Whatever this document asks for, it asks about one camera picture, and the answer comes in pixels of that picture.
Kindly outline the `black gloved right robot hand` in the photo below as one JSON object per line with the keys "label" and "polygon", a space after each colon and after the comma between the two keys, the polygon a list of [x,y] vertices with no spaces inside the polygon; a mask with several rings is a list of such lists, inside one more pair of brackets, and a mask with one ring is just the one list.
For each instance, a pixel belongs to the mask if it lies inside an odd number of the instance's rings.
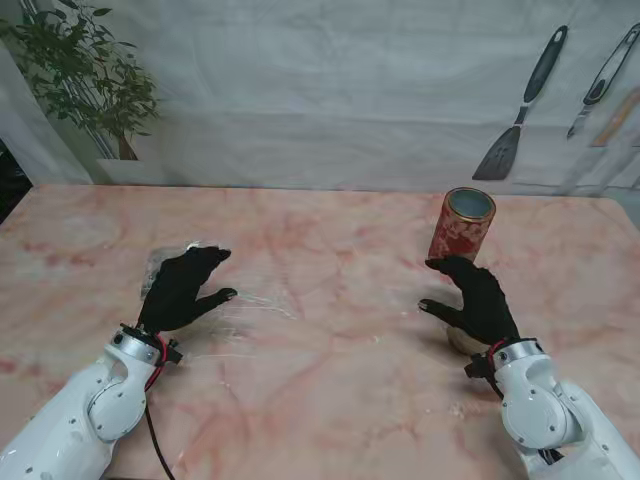
{"label": "black gloved right robot hand", "polygon": [[427,259],[428,268],[448,276],[462,294],[463,307],[456,310],[432,299],[422,299],[419,308],[473,339],[494,345],[520,337],[497,278],[460,256]]}

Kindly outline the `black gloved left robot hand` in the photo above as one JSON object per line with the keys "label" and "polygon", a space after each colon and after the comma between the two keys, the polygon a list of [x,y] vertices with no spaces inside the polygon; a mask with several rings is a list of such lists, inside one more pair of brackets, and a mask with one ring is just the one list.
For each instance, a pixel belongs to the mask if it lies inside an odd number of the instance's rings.
{"label": "black gloved left robot hand", "polygon": [[151,335],[184,328],[237,295],[222,288],[198,297],[213,271],[231,256],[218,246],[192,247],[164,260],[147,293],[136,326]]}

